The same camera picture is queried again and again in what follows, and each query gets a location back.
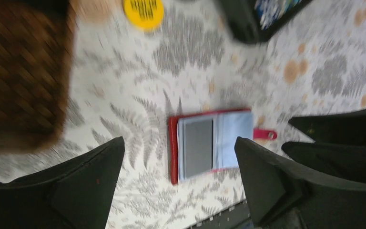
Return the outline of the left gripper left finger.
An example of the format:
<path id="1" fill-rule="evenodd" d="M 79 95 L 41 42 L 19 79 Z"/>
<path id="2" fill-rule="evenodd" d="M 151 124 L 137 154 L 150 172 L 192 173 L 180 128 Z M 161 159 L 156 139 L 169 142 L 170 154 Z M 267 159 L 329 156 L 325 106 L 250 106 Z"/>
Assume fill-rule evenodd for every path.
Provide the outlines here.
<path id="1" fill-rule="evenodd" d="M 124 158 L 124 139 L 45 170 L 0 182 L 0 229 L 103 229 Z"/>

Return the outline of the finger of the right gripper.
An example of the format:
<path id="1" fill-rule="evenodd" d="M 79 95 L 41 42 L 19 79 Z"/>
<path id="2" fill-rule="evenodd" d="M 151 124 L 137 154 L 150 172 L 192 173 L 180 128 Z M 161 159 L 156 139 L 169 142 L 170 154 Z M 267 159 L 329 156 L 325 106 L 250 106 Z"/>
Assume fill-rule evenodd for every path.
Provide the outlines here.
<path id="1" fill-rule="evenodd" d="M 287 142 L 282 150 L 294 161 L 325 174 L 366 183 L 366 146 Z"/>
<path id="2" fill-rule="evenodd" d="M 319 143 L 366 146 L 366 109 L 343 114 L 296 116 L 288 124 Z"/>

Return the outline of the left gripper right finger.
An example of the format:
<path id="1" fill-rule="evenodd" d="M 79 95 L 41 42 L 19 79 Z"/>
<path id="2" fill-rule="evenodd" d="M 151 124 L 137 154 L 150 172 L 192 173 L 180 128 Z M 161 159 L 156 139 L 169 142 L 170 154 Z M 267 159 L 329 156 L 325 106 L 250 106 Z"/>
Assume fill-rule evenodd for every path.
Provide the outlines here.
<path id="1" fill-rule="evenodd" d="M 269 229 L 366 229 L 366 183 L 282 157 L 250 139 L 234 146 L 251 219 Z"/>

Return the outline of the red card holder wallet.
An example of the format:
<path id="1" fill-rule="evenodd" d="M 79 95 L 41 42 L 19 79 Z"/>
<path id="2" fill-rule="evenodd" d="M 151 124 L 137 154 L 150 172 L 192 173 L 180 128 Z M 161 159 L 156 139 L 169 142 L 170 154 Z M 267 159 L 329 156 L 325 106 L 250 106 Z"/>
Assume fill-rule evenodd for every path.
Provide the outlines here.
<path id="1" fill-rule="evenodd" d="M 238 137 L 273 141 L 277 132 L 254 125 L 249 108 L 225 109 L 168 118 L 170 180 L 177 185 L 202 174 L 237 168 Z"/>

